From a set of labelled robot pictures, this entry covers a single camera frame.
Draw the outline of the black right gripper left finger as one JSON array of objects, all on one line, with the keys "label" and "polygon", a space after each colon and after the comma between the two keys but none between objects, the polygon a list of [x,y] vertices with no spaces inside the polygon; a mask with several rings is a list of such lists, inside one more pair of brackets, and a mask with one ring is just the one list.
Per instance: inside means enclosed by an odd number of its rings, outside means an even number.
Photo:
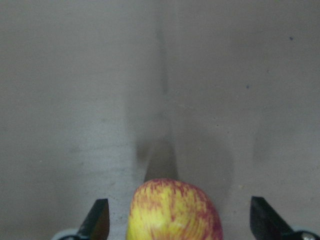
[{"label": "black right gripper left finger", "polygon": [[107,198],[97,199],[78,229],[57,232],[52,240],[107,240],[110,233],[110,211]]}]

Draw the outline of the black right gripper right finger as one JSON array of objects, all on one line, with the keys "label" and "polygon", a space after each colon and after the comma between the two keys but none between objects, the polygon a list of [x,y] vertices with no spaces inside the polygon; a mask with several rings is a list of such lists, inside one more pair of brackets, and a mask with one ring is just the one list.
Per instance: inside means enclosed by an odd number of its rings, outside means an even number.
[{"label": "black right gripper right finger", "polygon": [[307,230],[294,230],[260,196],[250,200],[250,230],[256,240],[318,240],[319,235]]}]

